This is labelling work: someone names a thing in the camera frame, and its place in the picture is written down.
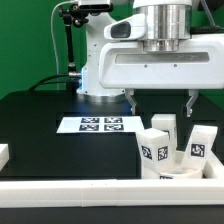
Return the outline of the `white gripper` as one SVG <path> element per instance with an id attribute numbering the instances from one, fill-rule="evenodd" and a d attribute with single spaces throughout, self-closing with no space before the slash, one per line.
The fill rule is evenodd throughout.
<path id="1" fill-rule="evenodd" d="M 193 35 L 177 43 L 176 51 L 145 50 L 147 20 L 136 14 L 104 28 L 109 41 L 101 50 L 99 82 L 105 88 L 126 89 L 136 114 L 133 89 L 190 89 L 190 117 L 199 91 L 224 88 L 224 34 Z"/>

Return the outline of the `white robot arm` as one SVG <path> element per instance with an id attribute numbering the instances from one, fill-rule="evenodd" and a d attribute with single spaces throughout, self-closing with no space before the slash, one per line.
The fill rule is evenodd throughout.
<path id="1" fill-rule="evenodd" d="M 132 106 L 137 89 L 184 89 L 186 113 L 201 89 L 224 89 L 224 27 L 191 27 L 194 6 L 205 0 L 134 0 L 121 21 L 108 12 L 114 0 L 78 0 L 88 15 L 89 57 L 84 88 L 91 94 L 124 93 Z"/>

